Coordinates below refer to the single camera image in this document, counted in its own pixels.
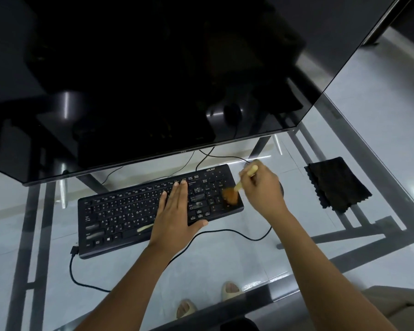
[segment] foot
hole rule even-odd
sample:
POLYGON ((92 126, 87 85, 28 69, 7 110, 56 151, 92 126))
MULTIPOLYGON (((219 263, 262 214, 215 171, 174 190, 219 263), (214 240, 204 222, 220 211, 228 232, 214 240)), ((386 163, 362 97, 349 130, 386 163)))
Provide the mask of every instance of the foot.
POLYGON ((188 316, 197 311, 196 306, 190 300, 182 300, 177 309, 177 319, 188 316))
POLYGON ((242 291, 239 289, 239 287, 235 283, 231 281, 227 281, 222 286, 222 292, 221 292, 222 301, 228 300, 240 294, 242 294, 242 291))

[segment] wooden brush handle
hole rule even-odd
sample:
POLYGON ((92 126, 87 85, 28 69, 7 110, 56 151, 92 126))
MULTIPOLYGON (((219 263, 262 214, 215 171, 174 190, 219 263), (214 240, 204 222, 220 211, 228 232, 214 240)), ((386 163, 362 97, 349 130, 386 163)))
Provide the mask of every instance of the wooden brush handle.
MULTIPOLYGON (((248 171, 247 171, 247 175, 249 177, 252 177, 256 171, 258 170, 258 166, 253 165, 248 171)), ((233 188, 235 191, 238 191, 242 188, 242 182, 239 180, 239 182, 236 184, 236 186, 233 188)))

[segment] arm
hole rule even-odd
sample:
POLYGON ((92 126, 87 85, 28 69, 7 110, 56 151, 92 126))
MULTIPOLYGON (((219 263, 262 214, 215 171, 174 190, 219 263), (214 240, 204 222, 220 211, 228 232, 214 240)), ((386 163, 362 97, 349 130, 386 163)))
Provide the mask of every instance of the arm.
POLYGON ((173 186, 167 204, 166 192, 163 192, 149 245, 115 288, 75 330, 139 330, 161 273, 171 258, 207 224, 202 220, 187 226, 185 181, 173 186))
POLYGON ((241 172, 251 205, 270 223, 285 248, 294 276, 317 330, 387 330, 394 326, 360 293, 288 211, 276 174, 260 161, 252 179, 241 172))

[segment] left hand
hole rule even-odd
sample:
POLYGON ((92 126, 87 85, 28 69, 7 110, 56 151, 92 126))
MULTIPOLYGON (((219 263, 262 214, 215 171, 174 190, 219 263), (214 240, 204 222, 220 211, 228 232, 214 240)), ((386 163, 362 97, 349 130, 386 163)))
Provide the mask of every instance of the left hand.
POLYGON ((174 256, 182 250, 208 221, 203 219, 187 225, 187 182, 174 183, 166 204, 166 192, 159 199, 158 213, 149 246, 174 256))

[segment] computer monitor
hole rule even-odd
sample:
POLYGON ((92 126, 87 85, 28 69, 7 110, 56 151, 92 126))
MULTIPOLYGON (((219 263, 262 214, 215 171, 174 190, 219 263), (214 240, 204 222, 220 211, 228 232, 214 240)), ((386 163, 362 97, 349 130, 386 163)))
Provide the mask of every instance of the computer monitor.
POLYGON ((290 130, 393 0, 0 0, 24 185, 290 130))

